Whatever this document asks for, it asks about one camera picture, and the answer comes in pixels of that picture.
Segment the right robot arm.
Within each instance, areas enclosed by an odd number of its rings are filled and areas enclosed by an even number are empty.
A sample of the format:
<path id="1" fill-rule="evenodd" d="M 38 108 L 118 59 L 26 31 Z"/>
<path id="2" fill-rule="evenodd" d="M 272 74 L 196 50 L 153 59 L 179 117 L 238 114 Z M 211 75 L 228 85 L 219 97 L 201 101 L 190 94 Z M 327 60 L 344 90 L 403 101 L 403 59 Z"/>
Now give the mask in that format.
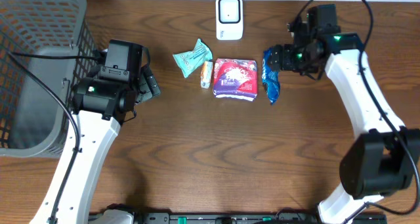
<path id="1" fill-rule="evenodd" d="M 354 143 L 341 160 L 338 187 L 318 204 L 322 223 L 349 223 L 382 199 L 419 184 L 419 130 L 407 128 L 382 94 L 365 52 L 367 41 L 332 20 L 288 25 L 293 42 L 275 45 L 267 64 L 312 79 L 325 74 L 352 124 Z"/>

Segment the red purple pad package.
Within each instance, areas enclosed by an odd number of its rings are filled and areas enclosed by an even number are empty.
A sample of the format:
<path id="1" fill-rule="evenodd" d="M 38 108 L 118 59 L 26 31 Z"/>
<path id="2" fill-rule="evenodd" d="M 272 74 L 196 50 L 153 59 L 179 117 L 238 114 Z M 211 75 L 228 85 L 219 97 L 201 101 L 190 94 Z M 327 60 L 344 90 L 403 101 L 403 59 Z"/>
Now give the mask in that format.
<path id="1" fill-rule="evenodd" d="M 257 63 L 254 60 L 218 58 L 213 74 L 216 98 L 254 101 L 257 97 Z"/>

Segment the teal wet wipes pack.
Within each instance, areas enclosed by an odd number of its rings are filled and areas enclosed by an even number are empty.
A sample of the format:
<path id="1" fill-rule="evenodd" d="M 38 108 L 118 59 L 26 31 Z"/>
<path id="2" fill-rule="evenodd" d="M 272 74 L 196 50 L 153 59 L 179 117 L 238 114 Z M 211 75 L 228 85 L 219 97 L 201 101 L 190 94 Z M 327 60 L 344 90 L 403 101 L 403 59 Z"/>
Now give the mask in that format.
<path id="1" fill-rule="evenodd" d="M 193 50 L 174 54 L 173 58 L 181 69 L 184 78 L 187 78 L 205 61 L 212 60 L 213 54 L 210 48 L 201 39 L 198 39 Z"/>

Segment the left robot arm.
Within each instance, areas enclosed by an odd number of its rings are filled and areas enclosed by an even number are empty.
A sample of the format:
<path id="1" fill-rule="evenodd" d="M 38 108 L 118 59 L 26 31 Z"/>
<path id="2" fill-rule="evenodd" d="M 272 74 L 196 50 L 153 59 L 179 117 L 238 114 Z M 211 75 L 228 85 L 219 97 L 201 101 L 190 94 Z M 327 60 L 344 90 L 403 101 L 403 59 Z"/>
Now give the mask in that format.
<path id="1" fill-rule="evenodd" d="M 96 66 L 73 89 L 72 130 L 32 223 L 87 223 L 107 153 L 135 106 L 160 94 L 147 47 L 111 40 Z"/>

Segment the orange white snack bar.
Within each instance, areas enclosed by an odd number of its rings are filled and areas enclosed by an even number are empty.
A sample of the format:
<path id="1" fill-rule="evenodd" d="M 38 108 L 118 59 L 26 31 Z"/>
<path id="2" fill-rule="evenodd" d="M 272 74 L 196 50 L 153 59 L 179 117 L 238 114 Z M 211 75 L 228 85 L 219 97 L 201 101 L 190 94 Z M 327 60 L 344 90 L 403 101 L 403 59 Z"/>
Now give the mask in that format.
<path id="1" fill-rule="evenodd" d="M 211 84 L 211 77 L 213 74 L 213 62 L 205 61 L 201 67 L 200 85 L 204 89 L 208 89 Z"/>

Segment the blue cookie package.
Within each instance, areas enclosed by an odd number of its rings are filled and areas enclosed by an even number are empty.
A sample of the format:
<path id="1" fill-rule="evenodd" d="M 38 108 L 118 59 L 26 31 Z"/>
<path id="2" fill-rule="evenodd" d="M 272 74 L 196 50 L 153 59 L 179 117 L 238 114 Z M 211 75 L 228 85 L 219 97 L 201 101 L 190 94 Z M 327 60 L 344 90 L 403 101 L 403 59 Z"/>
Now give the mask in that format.
<path id="1" fill-rule="evenodd" d="M 280 83 L 278 72 L 273 71 L 268 65 L 272 56 L 272 48 L 264 51 L 262 60 L 262 86 L 271 104 L 275 104 L 280 96 Z"/>

